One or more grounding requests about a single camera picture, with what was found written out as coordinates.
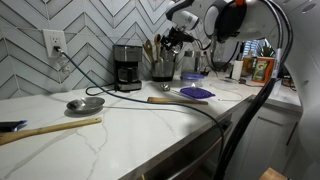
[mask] small bowl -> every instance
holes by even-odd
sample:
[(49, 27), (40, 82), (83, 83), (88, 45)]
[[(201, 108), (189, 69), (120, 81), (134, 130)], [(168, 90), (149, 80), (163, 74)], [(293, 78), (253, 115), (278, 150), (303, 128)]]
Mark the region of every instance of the small bowl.
[(67, 108), (77, 114), (90, 114), (101, 110), (105, 100), (99, 97), (85, 97), (70, 101)]

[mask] white cabinet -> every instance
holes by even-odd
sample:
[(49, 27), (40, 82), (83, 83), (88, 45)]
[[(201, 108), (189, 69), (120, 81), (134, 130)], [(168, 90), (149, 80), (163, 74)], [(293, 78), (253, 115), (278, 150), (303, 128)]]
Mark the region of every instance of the white cabinet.
[[(240, 118), (232, 116), (232, 121)], [(300, 117), (293, 111), (262, 107), (239, 142), (225, 180), (257, 180), (268, 167), (283, 172), (297, 142), (294, 129)]]

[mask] wall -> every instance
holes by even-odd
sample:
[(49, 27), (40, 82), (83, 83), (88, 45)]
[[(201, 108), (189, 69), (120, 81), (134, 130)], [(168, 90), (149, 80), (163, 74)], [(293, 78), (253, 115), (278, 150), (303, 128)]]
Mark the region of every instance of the wall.
[[(172, 23), (168, 0), (0, 0), (0, 99), (50, 94), (91, 85), (74, 67), (71, 74), (47, 58), (42, 29), (63, 30), (68, 54), (100, 85), (113, 82), (113, 44), (141, 45)], [(208, 42), (202, 25), (192, 35)], [(196, 48), (185, 44), (184, 50)], [(177, 67), (181, 66), (178, 56)], [(141, 79), (150, 79), (144, 54)]]

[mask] white marble countertop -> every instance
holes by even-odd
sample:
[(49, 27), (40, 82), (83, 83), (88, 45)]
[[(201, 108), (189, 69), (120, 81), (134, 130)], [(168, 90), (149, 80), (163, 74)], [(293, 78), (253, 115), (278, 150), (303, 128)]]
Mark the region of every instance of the white marble countertop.
[[(159, 84), (143, 82), (142, 90), (117, 92), (117, 95), (140, 100), (149, 96), (179, 98), (162, 92)], [(170, 84), (172, 89), (181, 88), (178, 80)], [(207, 99), (209, 106), (194, 107), (213, 117), (260, 90), (214, 77), (205, 79), (202, 84), (203, 89), (216, 97)], [(0, 121), (27, 119), (28, 125), (24, 129), (93, 117), (103, 120), (100, 124), (33, 136), (0, 146), (0, 179), (119, 179), (195, 130), (212, 123), (207, 117), (183, 107), (139, 104), (109, 95), (100, 96), (106, 102), (97, 114), (86, 117), (69, 114), (66, 104), (85, 96), (84, 90), (73, 90), (0, 101)], [(300, 105), (296, 92), (283, 86), (270, 98)]]

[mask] outlet cover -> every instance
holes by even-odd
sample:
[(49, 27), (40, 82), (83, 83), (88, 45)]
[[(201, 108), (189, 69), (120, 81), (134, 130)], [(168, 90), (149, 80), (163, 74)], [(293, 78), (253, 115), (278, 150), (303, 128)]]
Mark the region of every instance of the outlet cover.
[(59, 53), (53, 49), (54, 46), (60, 46), (62, 51), (67, 53), (67, 43), (63, 31), (43, 29), (42, 32), (49, 58), (59, 57)]

